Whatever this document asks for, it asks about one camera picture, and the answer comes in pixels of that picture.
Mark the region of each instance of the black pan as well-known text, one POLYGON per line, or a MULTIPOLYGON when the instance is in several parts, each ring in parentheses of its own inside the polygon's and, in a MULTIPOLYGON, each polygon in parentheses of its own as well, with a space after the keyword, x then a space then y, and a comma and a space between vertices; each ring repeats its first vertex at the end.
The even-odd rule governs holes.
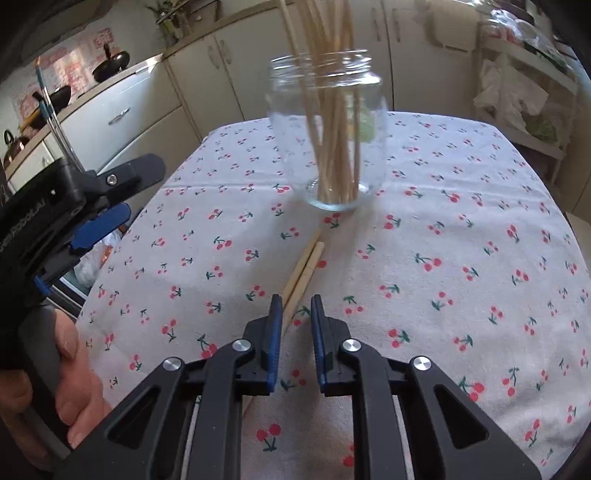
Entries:
MULTIPOLYGON (((69 85, 63 86, 62 88, 56 90, 49 96, 51 104, 53 105, 53 109, 56 111, 56 114, 60 113, 64 108, 68 106, 68 103, 70 103, 71 96, 72 88, 69 85)), ((34 92, 33 98, 37 100, 37 102, 43 99, 39 92, 34 92)), ((29 115, 29 117, 23 120, 20 126, 20 130, 22 132, 26 127, 31 127, 35 130, 40 130, 46 123, 47 121, 43 118, 43 115, 37 108, 31 115, 29 115)))
POLYGON ((107 59, 92 71, 92 76, 98 83, 104 82, 121 70, 125 70, 127 65, 129 65, 129 53, 126 51, 121 51, 111 56, 111 49, 106 43, 103 45, 103 48, 105 49, 107 59))

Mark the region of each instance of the silver screw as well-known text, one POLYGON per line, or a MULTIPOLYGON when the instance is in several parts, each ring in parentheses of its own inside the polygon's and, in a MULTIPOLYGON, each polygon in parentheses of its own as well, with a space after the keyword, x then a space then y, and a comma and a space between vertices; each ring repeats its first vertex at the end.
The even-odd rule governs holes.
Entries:
POLYGON ((358 352, 361 350, 361 343, 359 340, 355 340, 354 338, 349 338, 343 342, 343 348, 348 352, 358 352))
POLYGON ((431 361, 426 356, 418 356, 413 360, 413 367, 424 372, 431 368, 431 361))
POLYGON ((252 344, 246 340, 245 338, 241 338, 240 340, 236 340, 232 344, 232 348, 237 352, 246 352, 251 349, 252 344))
POLYGON ((162 366, 165 370, 168 370, 169 372, 174 372, 175 370, 181 368, 181 359, 176 358, 175 356, 171 356, 167 358, 164 362, 162 362, 162 366))

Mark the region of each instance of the cabinet handle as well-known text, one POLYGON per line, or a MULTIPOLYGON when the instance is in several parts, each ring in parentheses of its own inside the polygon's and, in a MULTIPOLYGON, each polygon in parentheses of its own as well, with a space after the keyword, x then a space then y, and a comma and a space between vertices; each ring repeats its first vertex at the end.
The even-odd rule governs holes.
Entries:
POLYGON ((382 36, 379 34, 378 10, 375 7, 372 7, 371 15, 374 23, 375 37, 378 41, 382 41, 382 36))
POLYGON ((109 125, 113 125, 114 123, 117 123, 125 115, 127 115, 130 110, 131 110, 131 107, 129 106, 125 110, 123 110, 121 113, 118 113, 117 115, 115 115, 111 120, 109 120, 109 125))
POLYGON ((220 40, 220 48, 222 49, 223 59, 226 60, 228 65, 230 65, 232 63, 232 53, 225 41, 220 40))
POLYGON ((212 65, 217 68, 218 70, 220 69, 220 63, 217 60, 217 57, 215 56, 214 52, 213 52, 213 46, 210 45, 207 47, 207 55, 209 56, 209 61, 212 62, 212 65))
POLYGON ((396 42, 400 43, 400 22, 398 21, 398 11, 395 8, 392 9, 392 24, 394 25, 396 42))

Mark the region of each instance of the cherry print tablecloth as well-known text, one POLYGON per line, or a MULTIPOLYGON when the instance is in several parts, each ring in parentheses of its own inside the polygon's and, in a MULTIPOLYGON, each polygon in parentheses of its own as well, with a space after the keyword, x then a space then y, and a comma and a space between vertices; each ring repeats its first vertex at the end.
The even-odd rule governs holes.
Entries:
POLYGON ((433 358, 552 476, 591 420, 588 272, 548 191, 492 126, 388 115, 388 172, 350 215, 296 199, 267 119, 211 133, 132 225, 78 321, 117 403, 170 355, 265 315, 309 237, 324 256, 243 423, 242 477, 353 478, 350 401, 316 384, 309 301, 382 354, 433 358))

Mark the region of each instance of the transparent jar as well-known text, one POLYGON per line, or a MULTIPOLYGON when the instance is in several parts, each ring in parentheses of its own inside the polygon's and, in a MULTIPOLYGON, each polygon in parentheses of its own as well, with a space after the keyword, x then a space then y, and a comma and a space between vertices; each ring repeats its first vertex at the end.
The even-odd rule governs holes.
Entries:
POLYGON ((374 197, 386 169, 386 102, 366 50, 271 62, 269 117, 288 181, 321 209, 374 197))

